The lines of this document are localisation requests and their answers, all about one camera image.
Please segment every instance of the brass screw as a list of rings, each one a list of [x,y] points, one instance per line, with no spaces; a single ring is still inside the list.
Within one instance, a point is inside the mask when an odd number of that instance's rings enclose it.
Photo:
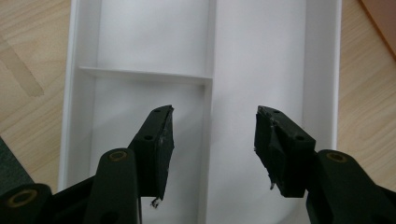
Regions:
[[[127,155],[128,154],[126,152],[124,152],[124,151],[115,151],[115,152],[111,153],[108,156],[108,158],[111,161],[122,161],[122,160],[124,160],[126,158]]]
[[[341,153],[337,153],[337,152],[329,152],[326,154],[327,158],[329,158],[332,161],[336,161],[336,162],[347,162],[347,157],[345,157],[343,154]]]
[[[11,208],[24,206],[34,200],[37,194],[35,189],[23,189],[7,200],[7,206]]]

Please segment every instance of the wooden table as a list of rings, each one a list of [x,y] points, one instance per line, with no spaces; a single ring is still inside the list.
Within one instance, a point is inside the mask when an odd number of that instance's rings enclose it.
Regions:
[[[69,0],[0,1],[0,135],[57,189]],[[344,0],[338,149],[396,190],[396,61],[358,0]]]

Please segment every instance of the white tray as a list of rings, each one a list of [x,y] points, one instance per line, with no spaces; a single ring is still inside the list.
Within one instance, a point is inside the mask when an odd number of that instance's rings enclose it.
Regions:
[[[145,223],[306,223],[253,151],[258,105],[335,148],[341,0],[72,2],[59,188],[172,105],[164,201]]]

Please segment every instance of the wooden surface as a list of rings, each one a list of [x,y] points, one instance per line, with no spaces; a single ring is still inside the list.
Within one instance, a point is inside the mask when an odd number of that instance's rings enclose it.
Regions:
[[[57,189],[70,1],[0,0],[0,135]],[[358,0],[344,0],[338,149],[396,190],[396,61]]]

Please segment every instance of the horizontal divider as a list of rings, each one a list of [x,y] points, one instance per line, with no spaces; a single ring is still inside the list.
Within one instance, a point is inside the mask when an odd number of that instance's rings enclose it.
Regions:
[[[189,76],[181,74],[142,72],[133,70],[104,69],[81,66],[79,69],[95,77],[127,78],[138,81],[171,82],[180,84],[207,85],[212,77]]]

